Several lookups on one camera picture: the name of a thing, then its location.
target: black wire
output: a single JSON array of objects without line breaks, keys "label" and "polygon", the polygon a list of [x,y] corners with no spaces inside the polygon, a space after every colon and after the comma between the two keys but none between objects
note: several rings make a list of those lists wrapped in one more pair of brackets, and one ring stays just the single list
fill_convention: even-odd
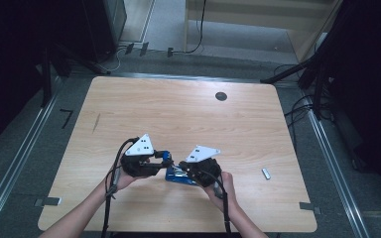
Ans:
[{"label": "black wire", "polygon": [[202,8],[202,17],[200,18],[200,32],[199,32],[199,43],[197,44],[196,48],[188,51],[188,52],[172,52],[172,53],[179,53],[179,54],[192,54],[194,53],[200,46],[200,43],[202,42],[202,30],[203,30],[203,17],[205,15],[205,6],[206,6],[206,0],[203,0],[203,8]]},{"label": "black wire", "polygon": [[[281,64],[274,69],[274,76],[277,74],[277,69],[283,66],[296,66],[296,64]],[[297,77],[300,79],[299,72],[296,72]]]},{"label": "black wire", "polygon": [[[303,118],[305,118],[305,116],[308,114],[308,111],[305,111],[306,109],[308,110],[311,110],[313,109],[313,104],[306,104],[306,105],[303,105],[303,106],[300,106],[298,108],[296,108],[296,106],[305,98],[308,98],[308,97],[314,97],[314,95],[306,95],[306,96],[303,96],[302,98],[300,98],[299,100],[296,101],[295,104],[293,104],[293,107],[292,107],[292,110],[288,113],[285,113],[284,116],[287,117],[287,116],[291,116],[291,120],[290,120],[290,123],[287,125],[287,127],[292,127],[292,132],[293,132],[293,145],[294,145],[294,148],[295,148],[295,153],[297,154],[297,138],[296,138],[296,127],[295,127],[295,123],[297,123],[298,121],[302,120]],[[322,115],[320,113],[321,110],[329,110],[328,108],[328,103],[324,103],[324,104],[321,104],[319,106],[319,116],[322,118]],[[304,112],[298,114],[296,117],[295,117],[295,113],[300,111],[300,110],[304,110]]]},{"label": "black wire", "polygon": [[[197,24],[197,20],[195,21],[195,24],[196,24],[197,31],[199,32],[199,35],[201,35],[199,25]],[[202,51],[199,52],[199,54],[202,54],[202,52],[205,51],[205,47],[203,46],[203,43],[200,43],[200,44],[202,45]]]},{"label": "black wire", "polygon": [[224,225],[225,225],[225,231],[227,232],[227,237],[231,237],[231,228],[230,228],[230,217],[228,216],[228,196],[227,192],[225,191],[224,185],[222,184],[222,181],[218,180],[215,176],[213,176],[211,173],[208,173],[206,171],[201,170],[202,173],[212,177],[218,185],[221,187],[222,190],[222,209],[224,214]]},{"label": "black wire", "polygon": [[[136,139],[128,139],[127,141],[125,141],[122,146],[119,148],[119,151],[117,152],[117,155],[116,155],[116,159],[114,160],[114,163],[113,163],[113,169],[111,169],[107,175],[106,175],[106,178],[105,178],[105,185],[104,187],[106,188],[106,207],[105,207],[105,211],[104,211],[104,224],[103,224],[103,229],[101,231],[101,238],[105,238],[106,237],[106,232],[107,232],[107,228],[109,227],[108,226],[108,222],[109,222],[109,214],[110,214],[110,201],[111,201],[111,198],[112,198],[112,194],[108,194],[108,191],[109,189],[114,185],[114,172],[119,169],[121,166],[118,166],[118,163],[119,163],[119,160],[120,160],[120,155],[122,154],[122,151],[123,149],[125,148],[125,146],[130,143],[130,142],[135,142]],[[109,175],[111,174],[111,178],[110,178],[110,186],[107,187],[107,180],[108,180],[108,177]]]}]

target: wood grain surface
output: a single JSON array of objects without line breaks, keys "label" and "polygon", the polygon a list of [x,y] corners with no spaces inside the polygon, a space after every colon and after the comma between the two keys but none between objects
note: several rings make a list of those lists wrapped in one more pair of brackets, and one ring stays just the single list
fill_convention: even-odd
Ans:
[{"label": "wood grain surface", "polygon": [[[219,91],[225,101],[215,98]],[[196,145],[220,149],[215,158],[233,173],[240,205],[262,230],[317,229],[313,212],[299,209],[310,200],[274,86],[121,77],[91,83],[49,194],[62,204],[46,206],[39,227],[49,228],[78,205],[105,177],[121,144],[145,133],[175,164]],[[224,231],[222,213],[202,189],[165,181],[165,170],[115,196],[109,230]],[[104,205],[86,230],[101,230],[103,216]]]}]

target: handheld controller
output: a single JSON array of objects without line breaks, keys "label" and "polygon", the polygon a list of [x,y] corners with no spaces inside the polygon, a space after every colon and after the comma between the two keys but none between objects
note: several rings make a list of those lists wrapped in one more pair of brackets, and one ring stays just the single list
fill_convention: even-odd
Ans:
[{"label": "handheld controller", "polygon": [[[159,164],[150,163],[151,157],[162,158]],[[173,164],[169,151],[156,151],[148,134],[139,138],[120,160],[123,171],[131,177],[155,176],[160,169],[169,168]]]},{"label": "handheld controller", "polygon": [[212,158],[219,153],[218,149],[196,146],[190,155],[179,163],[179,167],[187,173],[190,179],[203,187],[214,184],[215,195],[222,199],[222,191],[216,182],[217,180],[222,182],[221,167],[216,159]]}]

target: right hand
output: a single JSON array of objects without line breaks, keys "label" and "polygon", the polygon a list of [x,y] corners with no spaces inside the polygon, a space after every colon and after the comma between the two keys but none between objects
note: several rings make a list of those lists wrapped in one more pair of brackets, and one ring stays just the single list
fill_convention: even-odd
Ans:
[{"label": "right hand", "polygon": [[[233,175],[228,172],[221,172],[221,176],[222,184],[224,186],[225,192],[227,192],[228,209],[230,210],[233,208],[237,208],[238,203],[236,199],[236,192],[234,191]],[[223,212],[223,202],[222,199],[219,199],[215,196],[214,185],[212,184],[210,186],[203,187],[202,189],[206,192],[206,194],[208,194],[209,200]]]}]

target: metal frame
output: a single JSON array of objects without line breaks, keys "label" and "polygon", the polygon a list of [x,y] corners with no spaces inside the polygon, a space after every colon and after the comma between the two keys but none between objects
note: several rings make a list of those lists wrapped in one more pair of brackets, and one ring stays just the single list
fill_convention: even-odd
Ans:
[{"label": "metal frame", "polygon": [[[311,104],[309,99],[306,99],[306,104]],[[315,134],[317,135],[317,141],[322,149],[324,158],[326,160],[329,172],[332,175],[332,180],[335,183],[336,190],[338,191],[342,205],[344,206],[345,213],[351,224],[351,228],[357,238],[370,237],[367,227],[364,223],[360,210],[357,206],[355,198],[350,191],[348,183],[345,180],[342,170],[339,167],[338,160],[333,152],[332,146],[327,139],[326,132],[323,129],[321,122],[316,118],[315,113],[309,111],[309,119],[311,120]]]},{"label": "metal frame", "polygon": [[[257,83],[257,79],[240,79],[240,78],[224,78],[224,77],[205,77],[205,76],[186,76],[186,75],[167,75],[167,74],[149,74],[149,73],[120,73],[112,76],[123,76],[123,77],[137,77],[137,78],[166,78],[166,79],[179,79],[179,80],[205,80],[205,81],[225,81],[225,82],[241,82],[241,83]],[[9,197],[11,190],[21,173],[24,164],[32,151],[43,126],[52,109],[55,105],[56,99],[59,92],[63,87],[63,80],[60,77],[56,78],[55,81],[55,93],[51,98],[50,102],[46,107],[42,108],[33,123],[28,135],[24,139],[18,153],[16,154],[10,168],[8,169],[6,175],[3,177],[0,183],[0,211],[2,210],[7,198]],[[297,88],[297,83],[290,81],[280,81],[275,84],[277,87],[287,87],[287,88]],[[332,146],[330,145],[326,132],[324,131],[320,121],[317,120],[314,112],[311,110],[309,112],[309,117],[317,135],[317,140],[322,149],[323,155],[325,157],[326,163],[328,165],[329,171],[332,175],[332,179],[335,183],[338,194],[341,198],[342,204],[344,206],[345,212],[347,214],[348,220],[353,229],[354,235],[356,237],[370,237],[367,228],[364,224],[363,218],[355,202],[354,196],[352,195],[349,186],[339,168],[338,161],[333,152]]]},{"label": "metal frame", "polygon": [[39,138],[43,126],[51,114],[51,111],[55,105],[56,98],[62,86],[62,79],[57,77],[55,81],[56,90],[54,95],[50,99],[49,103],[45,107],[42,107],[42,109],[39,111],[33,126],[30,128],[7,173],[0,182],[0,212],[10,195],[12,188],[14,187],[19,174],[21,173],[24,164],[27,162],[30,152],[32,151],[37,139]]}]

